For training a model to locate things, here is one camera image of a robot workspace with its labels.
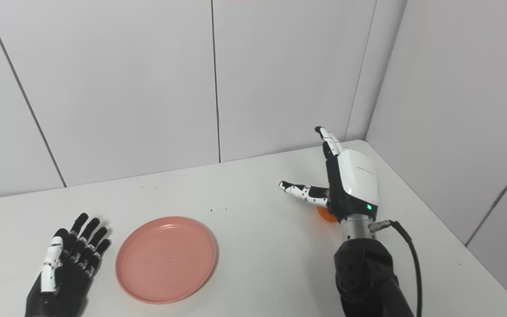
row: fingertip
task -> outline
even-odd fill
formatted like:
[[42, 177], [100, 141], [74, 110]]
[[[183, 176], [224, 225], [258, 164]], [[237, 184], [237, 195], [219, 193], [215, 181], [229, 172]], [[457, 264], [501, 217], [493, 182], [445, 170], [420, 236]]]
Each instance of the fingertip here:
[[321, 129], [322, 129], [321, 126], [317, 126], [316, 128], [314, 128], [314, 131], [316, 131], [320, 135], [320, 137], [323, 138], [324, 136], [322, 135], [322, 132], [320, 132]]
[[285, 189], [289, 188], [292, 185], [293, 185], [292, 183], [289, 183], [289, 182], [286, 182], [286, 181], [281, 181], [279, 183], [279, 188], [285, 190]]
[[97, 249], [95, 249], [95, 254], [98, 254], [99, 256], [103, 256], [103, 253], [110, 247], [111, 240], [104, 239], [97, 245]]

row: wall seam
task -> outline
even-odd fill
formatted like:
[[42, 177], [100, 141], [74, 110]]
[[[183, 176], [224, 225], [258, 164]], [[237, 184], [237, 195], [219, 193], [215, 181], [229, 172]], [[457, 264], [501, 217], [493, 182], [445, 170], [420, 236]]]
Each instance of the wall seam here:
[[505, 195], [506, 192], [507, 192], [507, 184], [502, 189], [502, 191], [500, 192], [500, 194], [498, 195], [498, 197], [494, 200], [494, 202], [492, 203], [492, 206], [489, 208], [489, 210], [487, 211], [487, 213], [485, 214], [485, 216], [482, 217], [481, 222], [474, 229], [473, 234], [471, 234], [471, 236], [469, 237], [469, 239], [467, 239], [467, 242], [465, 242], [465, 246], [466, 247], [468, 247], [469, 243], [471, 241], [473, 241], [473, 238], [475, 237], [475, 235], [477, 235], [477, 233], [481, 229], [482, 225], [485, 224], [486, 219], [488, 219], [488, 217], [490, 216], [490, 214], [492, 213], [492, 211], [494, 211], [495, 207], [498, 205], [498, 203], [500, 202], [500, 200], [502, 199], [502, 197]]

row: robotic hand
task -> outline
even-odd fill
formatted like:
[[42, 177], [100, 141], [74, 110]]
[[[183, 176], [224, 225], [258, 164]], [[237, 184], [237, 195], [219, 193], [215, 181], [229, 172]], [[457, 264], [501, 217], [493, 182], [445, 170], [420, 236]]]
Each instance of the robotic hand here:
[[[375, 167], [363, 153], [348, 150], [326, 129], [317, 126], [326, 157], [330, 188], [292, 184], [279, 187], [312, 205], [327, 207], [340, 223], [344, 243], [334, 255], [336, 287], [347, 317], [413, 317], [398, 287], [390, 253], [375, 232], [393, 226], [410, 245], [410, 236], [397, 221], [375, 223], [378, 210], [378, 185]], [[417, 317], [421, 315], [421, 278], [418, 281]]]
[[82, 213], [68, 231], [56, 231], [37, 280], [26, 298], [26, 317], [77, 317], [80, 315], [93, 275], [101, 257], [110, 245], [105, 227], [99, 228], [91, 241], [91, 233], [99, 225], [93, 218], [81, 232], [89, 216]]

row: orange ball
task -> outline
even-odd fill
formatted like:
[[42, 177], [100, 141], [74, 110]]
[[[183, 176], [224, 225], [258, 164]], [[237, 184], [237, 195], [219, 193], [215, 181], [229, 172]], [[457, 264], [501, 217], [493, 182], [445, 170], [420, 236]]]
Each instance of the orange ball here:
[[329, 221], [329, 222], [338, 221], [336, 219], [336, 217], [334, 217], [333, 215], [330, 214], [330, 212], [328, 211], [328, 208], [316, 206], [316, 209], [318, 209], [318, 213], [320, 214], [320, 217], [322, 217], [322, 219]]

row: table surface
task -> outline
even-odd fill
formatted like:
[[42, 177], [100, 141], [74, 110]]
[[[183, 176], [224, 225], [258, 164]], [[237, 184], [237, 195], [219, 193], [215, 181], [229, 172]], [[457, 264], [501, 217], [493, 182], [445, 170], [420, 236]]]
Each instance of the table surface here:
[[[379, 219], [397, 219], [416, 244], [424, 281], [424, 316], [507, 316], [507, 291], [364, 141], [378, 173]], [[116, 181], [0, 198], [0, 316], [22, 316], [54, 232], [81, 212], [111, 229], [110, 249], [88, 295], [84, 317], [343, 317], [333, 254], [340, 227], [283, 193], [279, 181], [326, 186], [320, 147]], [[212, 276], [176, 303], [140, 303], [119, 287], [121, 243], [143, 223], [182, 215], [206, 225], [219, 256]], [[410, 251], [394, 229], [378, 232], [392, 253], [400, 286], [416, 305]]]

